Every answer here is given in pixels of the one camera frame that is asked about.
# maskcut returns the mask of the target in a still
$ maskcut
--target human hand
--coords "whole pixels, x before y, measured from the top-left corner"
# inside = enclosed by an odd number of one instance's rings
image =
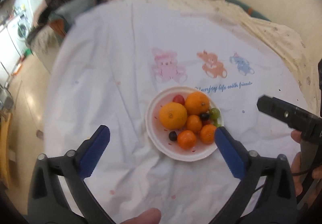
[[[157,208],[151,208],[143,212],[141,215],[122,222],[121,224],[159,224],[161,220],[161,212]]]
[[[291,132],[291,138],[296,141],[297,143],[300,143],[302,138],[301,138],[301,132],[299,131],[292,131]],[[299,173],[301,171],[301,153],[297,153],[292,165],[291,165],[291,172],[292,173]],[[316,168],[313,170],[312,172],[312,178],[313,179],[321,179],[322,178],[322,166]],[[303,187],[302,184],[300,182],[300,176],[294,176],[293,177],[294,180],[294,185],[295,185],[295,193],[296,196],[298,196],[299,194],[302,193]],[[316,199],[316,197],[318,196],[318,194],[321,191],[322,186],[321,185],[317,185],[316,190],[311,194],[311,196],[308,198],[307,200],[307,204],[309,206],[312,205],[312,203],[314,202],[314,200]]]

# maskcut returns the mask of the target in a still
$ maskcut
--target tangerine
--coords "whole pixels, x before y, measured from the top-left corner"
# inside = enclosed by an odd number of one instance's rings
[[[159,111],[159,119],[166,129],[175,130],[183,127],[187,121],[187,110],[179,103],[170,102]]]
[[[215,140],[215,130],[216,126],[214,125],[204,125],[199,133],[200,140],[204,144],[211,144]]]
[[[197,137],[192,131],[183,131],[177,137],[180,148],[188,150],[193,148],[197,143]]]
[[[209,109],[208,97],[200,91],[190,93],[185,101],[185,108],[189,115],[206,113]]]
[[[202,121],[197,115],[190,115],[186,122],[187,130],[197,134],[202,128]]]

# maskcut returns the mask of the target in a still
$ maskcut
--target white duvet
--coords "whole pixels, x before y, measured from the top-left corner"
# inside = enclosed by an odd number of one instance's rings
[[[63,155],[108,126],[111,141],[86,183],[117,223],[156,207],[161,223],[207,224],[238,185],[219,150],[175,161],[148,138],[150,100],[176,85],[208,94],[248,150],[289,161],[299,151],[291,130],[259,113],[256,102],[267,94],[307,108],[302,93],[280,57],[242,27],[220,13],[181,13],[158,0],[98,6],[76,21],[54,65],[45,151]]]

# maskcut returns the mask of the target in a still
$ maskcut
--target grape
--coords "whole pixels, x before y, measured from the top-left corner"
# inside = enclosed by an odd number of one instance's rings
[[[212,120],[216,120],[217,118],[220,117],[220,111],[219,109],[216,109],[216,108],[212,108],[210,111],[210,119]]]
[[[220,124],[220,123],[218,123],[218,121],[217,121],[217,120],[215,120],[214,122],[212,122],[212,124],[213,124],[215,127],[217,127],[217,128],[221,127],[221,124]]]
[[[199,115],[199,118],[202,120],[202,121],[205,121],[205,120],[208,120],[210,118],[210,115],[208,113],[201,113]]]
[[[169,139],[170,139],[171,141],[177,141],[177,133],[176,133],[175,131],[171,131],[171,132],[169,133]]]

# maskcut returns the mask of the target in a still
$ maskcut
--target washing machine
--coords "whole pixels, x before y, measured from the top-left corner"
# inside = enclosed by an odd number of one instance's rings
[[[31,27],[31,23],[25,12],[20,13],[8,24],[8,33],[21,56],[27,49],[25,39],[28,37]]]

